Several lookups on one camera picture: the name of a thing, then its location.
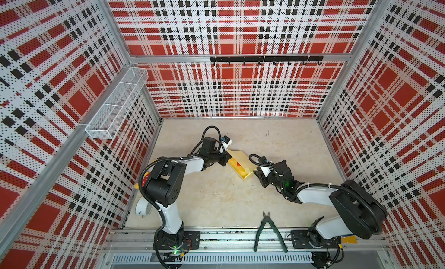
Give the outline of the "yellow paper box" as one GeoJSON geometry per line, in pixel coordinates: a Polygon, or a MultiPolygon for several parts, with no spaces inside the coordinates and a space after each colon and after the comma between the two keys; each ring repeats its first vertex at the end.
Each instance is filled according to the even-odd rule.
{"type": "Polygon", "coordinates": [[[249,157],[243,151],[227,150],[227,152],[231,155],[228,164],[244,182],[249,180],[254,175],[254,171],[257,167],[249,160],[249,157]],[[242,163],[243,166],[238,167],[237,162],[242,163]]]}

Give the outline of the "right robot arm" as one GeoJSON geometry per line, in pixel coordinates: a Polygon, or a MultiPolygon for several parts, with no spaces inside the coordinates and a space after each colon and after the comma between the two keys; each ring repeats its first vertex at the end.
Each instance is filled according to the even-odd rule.
{"type": "Polygon", "coordinates": [[[388,216],[386,208],[353,180],[343,184],[304,183],[297,181],[285,160],[273,163],[265,157],[250,154],[249,161],[260,184],[269,185],[287,201],[297,204],[319,204],[333,207],[337,216],[315,220],[308,228],[307,241],[313,248],[323,248],[338,237],[357,236],[367,240],[382,233],[388,216]]]}

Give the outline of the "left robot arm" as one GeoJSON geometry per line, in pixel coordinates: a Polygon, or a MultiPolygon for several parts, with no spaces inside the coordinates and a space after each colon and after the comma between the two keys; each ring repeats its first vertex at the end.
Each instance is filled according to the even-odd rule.
{"type": "Polygon", "coordinates": [[[228,163],[231,144],[231,138],[222,136],[219,128],[211,125],[187,156],[160,157],[142,170],[138,180],[142,199],[156,209],[162,223],[154,235],[155,250],[177,250],[184,244],[192,249],[199,247],[200,232],[192,231],[187,236],[177,199],[186,175],[202,172],[216,163],[223,167],[228,163]]]}

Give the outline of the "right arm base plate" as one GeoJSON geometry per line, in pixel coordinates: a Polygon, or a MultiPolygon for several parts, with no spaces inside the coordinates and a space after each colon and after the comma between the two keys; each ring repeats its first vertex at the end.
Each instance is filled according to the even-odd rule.
{"type": "Polygon", "coordinates": [[[338,237],[321,242],[312,242],[308,230],[292,230],[290,239],[294,249],[336,249],[339,242],[338,237]]]}

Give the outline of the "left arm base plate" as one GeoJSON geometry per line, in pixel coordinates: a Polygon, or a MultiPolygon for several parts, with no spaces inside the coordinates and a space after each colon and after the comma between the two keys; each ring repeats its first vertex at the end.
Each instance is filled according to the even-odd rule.
{"type": "Polygon", "coordinates": [[[153,249],[198,249],[200,243],[200,231],[179,231],[177,234],[168,234],[161,230],[154,236],[153,249]]]}

